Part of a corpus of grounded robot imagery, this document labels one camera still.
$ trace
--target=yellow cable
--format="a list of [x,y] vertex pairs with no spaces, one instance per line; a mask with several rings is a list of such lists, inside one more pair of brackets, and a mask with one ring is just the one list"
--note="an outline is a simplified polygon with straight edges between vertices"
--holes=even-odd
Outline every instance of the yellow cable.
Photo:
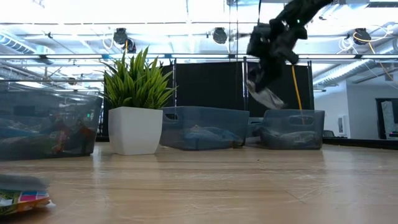
[[302,108],[302,106],[301,106],[300,93],[299,93],[299,88],[298,88],[298,86],[297,86],[296,72],[294,71],[294,65],[292,65],[292,75],[293,75],[294,87],[295,87],[295,89],[296,89],[298,107],[300,108],[300,110],[302,110],[303,108]]
[[[372,44],[371,44],[371,43],[368,43],[368,44],[369,44],[369,47],[371,48],[373,54],[376,54],[376,52],[375,52],[374,49],[373,49]],[[392,81],[394,81],[394,82],[397,82],[397,81],[394,80],[394,77],[392,77],[392,75],[390,75],[390,73],[387,71],[387,69],[384,68],[384,65],[383,65],[381,62],[379,62],[379,64],[380,64],[381,67],[383,68],[384,72],[390,77],[390,79],[391,79]]]
[[356,34],[358,34],[358,33],[355,32],[355,33],[353,34],[353,37],[354,37],[355,39],[360,40],[360,41],[362,41],[362,42],[366,42],[366,43],[370,43],[370,42],[375,42],[375,41],[382,40],[382,39],[386,38],[386,36],[388,35],[388,34],[387,34],[386,36],[380,37],[380,38],[378,38],[378,39],[376,39],[376,40],[363,40],[363,39],[357,38],[357,37],[356,37]]
[[126,48],[124,49],[124,53],[127,53],[127,48],[129,47],[129,42],[126,40]]
[[294,65],[292,65],[292,75],[293,75],[293,81],[294,81],[294,87],[296,89],[296,95],[297,95],[297,101],[298,101],[298,108],[300,108],[300,113],[301,113],[301,120],[303,122],[303,125],[305,125],[304,122],[304,117],[303,117],[303,108],[301,106],[301,99],[300,99],[300,93],[299,93],[299,88],[297,86],[297,80],[296,80],[296,72],[294,71]]

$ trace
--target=green plant leaves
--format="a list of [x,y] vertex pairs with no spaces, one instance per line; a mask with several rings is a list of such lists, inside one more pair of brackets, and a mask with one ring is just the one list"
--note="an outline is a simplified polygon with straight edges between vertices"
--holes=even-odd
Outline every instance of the green plant leaves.
[[148,47],[126,63],[126,53],[113,65],[106,65],[104,97],[113,108],[121,106],[159,109],[165,106],[175,88],[167,88],[172,72],[163,75],[158,58],[147,63]]

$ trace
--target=white square planter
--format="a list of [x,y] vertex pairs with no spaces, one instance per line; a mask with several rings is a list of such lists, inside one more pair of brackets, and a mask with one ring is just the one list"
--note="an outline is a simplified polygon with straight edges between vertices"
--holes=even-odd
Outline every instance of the white square planter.
[[120,107],[109,111],[109,141],[120,155],[155,153],[162,134],[163,111]]

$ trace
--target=potted plant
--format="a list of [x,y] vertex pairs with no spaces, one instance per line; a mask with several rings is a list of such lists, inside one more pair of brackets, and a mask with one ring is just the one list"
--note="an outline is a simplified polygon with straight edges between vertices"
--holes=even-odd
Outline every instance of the potted plant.
[[146,62],[148,48],[126,63],[126,54],[105,70],[104,98],[109,101],[109,141],[115,153],[139,155],[155,153],[162,134],[163,111],[174,88],[167,88],[168,77],[158,58]]

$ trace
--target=black curtain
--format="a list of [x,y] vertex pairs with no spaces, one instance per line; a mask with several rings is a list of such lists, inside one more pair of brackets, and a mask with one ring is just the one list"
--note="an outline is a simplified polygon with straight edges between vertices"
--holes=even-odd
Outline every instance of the black curtain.
[[243,110],[241,62],[177,64],[177,106]]
[[[173,72],[173,65],[163,66],[162,69],[163,74],[167,74],[169,72]],[[167,82],[167,88],[173,88],[173,74],[169,76],[169,82]],[[174,106],[173,97],[171,96],[165,106]]]
[[[256,66],[256,63],[248,62],[248,70],[254,66]],[[313,101],[313,98],[312,94],[310,93],[308,67],[295,66],[294,69],[302,108],[304,110],[311,110],[311,102]],[[286,109],[300,109],[295,91],[291,65],[285,65],[282,76],[272,82],[271,85],[269,85],[269,89],[287,104]],[[250,111],[250,117],[263,117],[268,108],[258,103],[249,94],[248,110]]]

